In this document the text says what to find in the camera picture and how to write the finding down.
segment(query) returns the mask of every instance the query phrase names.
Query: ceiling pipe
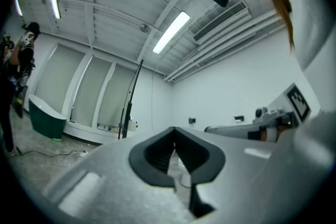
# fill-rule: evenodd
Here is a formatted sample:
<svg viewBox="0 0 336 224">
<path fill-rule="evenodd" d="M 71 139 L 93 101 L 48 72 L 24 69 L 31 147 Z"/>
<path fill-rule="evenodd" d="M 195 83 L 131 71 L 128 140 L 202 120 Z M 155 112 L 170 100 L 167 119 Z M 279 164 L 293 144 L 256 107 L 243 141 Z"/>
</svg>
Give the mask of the ceiling pipe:
<svg viewBox="0 0 336 224">
<path fill-rule="evenodd" d="M 243 49 L 246 49 L 247 47 L 253 45 L 255 42 L 258 42 L 259 40 L 261 40 L 261 39 L 267 37 L 268 35 L 274 33 L 275 31 L 277 31 L 277 30 L 283 28 L 284 26 L 285 26 L 285 25 L 281 25 L 281 26 L 279 26 L 279 27 L 273 29 L 272 31 L 269 31 L 269 32 L 263 34 L 262 36 L 258 37 L 257 39 L 250 41 L 249 43 L 247 43 L 246 45 L 240 47 L 239 49 L 234 50 L 234 51 L 232 51 L 232 52 L 230 52 L 230 53 L 228 53 L 228 54 L 226 54 L 226 55 L 223 55 L 222 57 L 220 57 L 220 58 L 218 58 L 218 59 L 216 59 L 216 60 L 214 60 L 214 61 L 212 61 L 212 62 L 210 62 L 210 63 L 207 63 L 206 65 L 204 65 L 204 66 L 198 68 L 197 70 L 195 70 L 195 71 L 193 71 L 193 72 L 191 72 L 191 73 L 185 75 L 184 77 L 181 77 L 181 78 L 179 78 L 178 80 L 175 80 L 174 83 L 177 83 L 178 81 L 183 80 L 183 79 L 185 79 L 186 77 L 189 77 L 189 76 L 191 76 L 192 74 L 194 74 L 194 73 L 196 73 L 196 72 L 199 72 L 199 71 L 201 71 L 202 69 L 204 69 L 204 68 L 206 68 L 206 67 L 208 67 L 208 66 L 213 65 L 214 63 L 217 63 L 217 62 L 219 62 L 219 61 L 222 61 L 223 59 L 225 59 L 225 58 L 227 58 L 227 57 L 230 57 L 231 55 L 236 54 L 237 52 L 239 52 L 239 51 L 241 51 L 241 50 L 243 50 Z"/>
<path fill-rule="evenodd" d="M 183 74 L 185 71 L 191 69 L 192 67 L 194 67 L 195 65 L 197 65 L 199 62 L 204 61 L 205 59 L 221 52 L 222 50 L 224 50 L 225 48 L 229 48 L 229 46 L 231 46 L 232 44 L 234 44 L 235 42 L 247 37 L 248 35 L 251 35 L 253 32 L 259 31 L 273 23 L 275 23 L 276 21 L 280 20 L 280 17 L 273 17 L 271 19 L 266 20 L 265 22 L 258 24 L 254 27 L 249 28 L 247 31 L 243 32 L 241 35 L 237 35 L 234 38 L 230 39 L 227 42 L 224 42 L 222 45 L 218 46 L 217 48 L 213 49 L 212 51 L 210 51 L 209 53 L 206 53 L 205 51 L 207 50 L 207 48 L 205 50 L 202 50 L 199 54 L 202 54 L 202 57 L 198 57 L 198 59 L 193 62 L 191 65 L 187 66 L 186 68 L 184 68 L 183 70 L 176 72 L 174 75 L 172 75 L 168 81 L 172 81 L 174 78 L 178 77 L 179 75 Z"/>
<path fill-rule="evenodd" d="M 243 43 L 244 41 L 246 41 L 247 39 L 250 39 L 251 37 L 255 36 L 256 34 L 257 34 L 257 33 L 254 32 L 254 33 L 252 33 L 251 35 L 248 35 L 248 36 L 246 36 L 246 37 L 240 39 L 239 41 L 233 43 L 233 45 L 230 45 L 230 48 L 233 48 L 233 47 L 237 46 L 238 44 Z M 220 52 L 218 53 L 218 55 L 221 55 L 222 53 L 224 53 L 225 51 L 229 50 L 230 48 L 225 48 L 225 49 L 223 49 L 222 51 L 220 51 Z M 204 61 L 202 61 L 202 62 L 199 62 L 199 63 L 197 64 L 197 66 L 198 66 L 198 65 L 204 65 L 204 64 L 206 64 L 206 63 L 209 62 L 210 60 L 216 58 L 218 55 L 213 55 L 213 56 L 211 56 L 210 58 L 207 58 L 206 60 L 204 60 Z"/>
<path fill-rule="evenodd" d="M 197 51 L 203 50 L 204 48 L 206 48 L 207 46 L 209 46 L 210 44 L 212 44 L 216 40 L 219 40 L 220 38 L 224 37 L 227 33 L 233 31 L 234 29 L 236 29 L 240 26 L 242 26 L 244 23 L 246 23 L 250 20 L 252 20 L 252 16 L 251 16 L 250 13 L 248 13 L 244 17 L 239 18 L 239 20 L 237 20 L 236 22 L 234 22 L 230 26 L 224 28 L 222 31 L 220 31 L 218 34 L 216 34 L 212 38 L 208 39 L 206 42 L 204 42 L 202 45 L 200 45 L 197 48 Z"/>
<path fill-rule="evenodd" d="M 199 47 L 195 48 L 194 50 L 192 50 L 187 56 L 185 56 L 183 58 L 183 61 L 188 60 L 191 56 L 194 56 L 196 53 L 198 53 L 200 50 L 202 50 L 203 48 L 207 47 L 208 45 L 210 45 L 212 42 L 220 39 L 221 37 L 223 37 L 224 35 L 226 35 L 228 32 L 230 32 L 231 30 L 241 26 L 242 24 L 246 23 L 247 21 L 252 19 L 251 14 L 248 12 L 248 10 L 243 11 L 242 13 L 236 15 L 235 17 L 233 17 L 235 20 L 234 22 L 231 24 L 231 22 L 224 22 L 222 23 L 220 26 L 221 28 L 218 29 L 216 31 L 215 34 L 213 34 L 213 37 L 211 37 L 210 39 L 206 40 L 205 42 L 200 42 L 198 41 L 197 43 L 201 44 Z"/>
<path fill-rule="evenodd" d="M 228 13 L 230 12 L 230 9 L 232 7 L 230 7 L 229 9 L 227 9 L 226 11 L 222 12 L 221 14 L 219 14 L 218 16 L 216 16 L 216 18 L 214 18 L 213 20 L 211 20 L 209 23 L 207 23 L 204 27 L 202 27 L 195 35 L 197 35 L 200 31 L 202 31 L 204 28 L 206 28 L 208 25 L 211 25 L 213 23 L 213 21 L 217 20 L 219 17 L 221 17 L 224 13 Z M 230 26 L 232 23 L 237 22 L 238 20 L 242 19 L 243 17 L 245 17 L 246 15 L 249 14 L 248 9 L 244 9 L 243 11 L 241 11 L 240 13 L 232 16 L 231 18 L 229 18 L 228 20 L 222 22 L 220 25 L 218 25 L 217 27 L 215 27 L 214 29 L 212 29 L 211 31 L 209 31 L 207 34 L 205 34 L 203 37 L 201 37 L 197 42 L 199 44 L 203 44 L 205 42 L 207 42 L 209 40 L 209 36 L 214 37 L 216 36 L 218 33 L 221 33 L 225 28 L 227 28 L 228 26 Z"/>
<path fill-rule="evenodd" d="M 245 29 L 247 29 L 247 28 L 249 28 L 249 27 L 257 24 L 258 22 L 261 22 L 262 20 L 265 20 L 265 19 L 269 18 L 270 16 L 273 16 L 274 14 L 276 14 L 276 11 L 275 10 L 271 10 L 271 11 L 269 11 L 269 12 L 267 12 L 267 13 L 259 16 L 258 18 L 255 18 L 255 19 L 249 21 L 248 23 L 246 23 L 246 24 L 238 27 L 237 29 L 235 29 L 231 33 L 229 33 L 228 35 L 220 38 L 219 40 L 217 40 L 213 44 L 211 44 L 208 47 L 206 47 L 204 50 L 200 51 L 198 54 L 196 54 L 195 56 L 193 56 L 187 62 L 185 62 L 182 65 L 180 65 L 177 69 L 175 69 L 173 72 L 171 72 L 163 80 L 166 81 L 167 79 L 169 79 L 170 77 L 172 77 L 173 75 L 175 75 L 177 72 L 179 72 L 180 70 L 182 70 L 184 67 L 186 67 L 187 65 L 191 64 L 192 62 L 194 62 L 197 58 L 199 58 L 202 55 L 206 54 L 207 52 L 211 51 L 212 49 L 214 49 L 218 45 L 222 44 L 223 42 L 227 41 L 228 39 L 232 38 L 233 36 L 239 34 L 240 32 L 244 31 Z"/>
</svg>

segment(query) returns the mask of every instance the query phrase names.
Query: floor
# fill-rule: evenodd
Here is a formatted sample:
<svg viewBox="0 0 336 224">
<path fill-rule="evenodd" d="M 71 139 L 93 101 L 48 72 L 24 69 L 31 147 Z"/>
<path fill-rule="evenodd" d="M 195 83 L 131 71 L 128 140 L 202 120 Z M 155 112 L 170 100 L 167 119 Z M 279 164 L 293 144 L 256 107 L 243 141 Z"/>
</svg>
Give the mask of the floor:
<svg viewBox="0 0 336 224">
<path fill-rule="evenodd" d="M 14 111 L 11 111 L 11 123 L 14 143 L 20 148 L 23 154 L 28 151 L 39 151 L 48 156 L 53 156 L 60 153 L 70 153 L 73 150 L 90 153 L 97 147 L 67 136 L 63 136 L 61 142 L 53 142 L 51 139 L 33 130 L 29 115 L 27 114 L 24 115 L 23 119 L 20 119 Z M 37 190 L 42 191 L 55 176 L 81 158 L 80 153 L 48 158 L 45 155 L 31 152 L 24 156 L 17 154 L 9 158 L 9 162 L 17 172 L 19 179 L 25 185 L 33 186 Z M 187 171 L 183 166 L 178 164 L 178 158 L 176 153 L 172 155 L 168 175 L 174 178 L 176 194 L 182 203 L 188 207 L 190 188 L 180 184 L 182 174 L 187 173 Z"/>
</svg>

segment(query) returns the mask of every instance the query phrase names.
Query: air vent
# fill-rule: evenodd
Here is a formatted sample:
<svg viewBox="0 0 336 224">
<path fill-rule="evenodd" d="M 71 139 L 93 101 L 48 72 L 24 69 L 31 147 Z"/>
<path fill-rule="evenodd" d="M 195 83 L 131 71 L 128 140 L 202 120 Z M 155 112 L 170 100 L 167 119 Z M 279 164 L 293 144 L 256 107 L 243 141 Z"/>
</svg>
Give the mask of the air vent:
<svg viewBox="0 0 336 224">
<path fill-rule="evenodd" d="M 206 34 L 208 34 L 211 30 L 215 29 L 218 25 L 222 24 L 226 20 L 240 13 L 241 11 L 247 9 L 246 5 L 243 2 L 239 2 L 231 8 L 224 11 L 222 14 L 218 15 L 214 20 L 204 26 L 200 31 L 196 33 L 194 36 L 195 41 L 200 40 Z"/>
</svg>

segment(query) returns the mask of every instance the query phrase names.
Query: green bathtub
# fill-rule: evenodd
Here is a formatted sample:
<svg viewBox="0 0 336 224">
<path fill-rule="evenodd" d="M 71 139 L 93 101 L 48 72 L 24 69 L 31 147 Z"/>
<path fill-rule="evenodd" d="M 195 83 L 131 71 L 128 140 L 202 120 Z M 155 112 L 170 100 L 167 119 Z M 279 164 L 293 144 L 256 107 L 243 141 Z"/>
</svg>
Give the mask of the green bathtub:
<svg viewBox="0 0 336 224">
<path fill-rule="evenodd" d="M 67 118 L 32 94 L 29 96 L 29 115 L 35 131 L 51 139 L 61 139 Z"/>
</svg>

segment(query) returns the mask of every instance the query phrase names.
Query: glass panel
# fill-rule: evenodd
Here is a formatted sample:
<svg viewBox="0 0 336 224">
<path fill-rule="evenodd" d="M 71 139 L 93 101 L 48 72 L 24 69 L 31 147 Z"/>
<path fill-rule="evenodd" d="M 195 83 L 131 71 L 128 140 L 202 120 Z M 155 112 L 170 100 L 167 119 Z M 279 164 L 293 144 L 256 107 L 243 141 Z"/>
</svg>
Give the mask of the glass panel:
<svg viewBox="0 0 336 224">
<path fill-rule="evenodd" d="M 46 64 L 35 95 L 61 113 L 70 82 L 83 57 L 81 52 L 58 46 Z"/>
<path fill-rule="evenodd" d="M 133 76 L 134 71 L 130 71 L 120 66 L 115 67 L 100 108 L 98 117 L 99 127 L 118 127 L 127 90 Z"/>
<path fill-rule="evenodd" d="M 101 87 L 112 63 L 93 57 L 79 85 L 71 120 L 92 126 L 93 114 Z"/>
</svg>

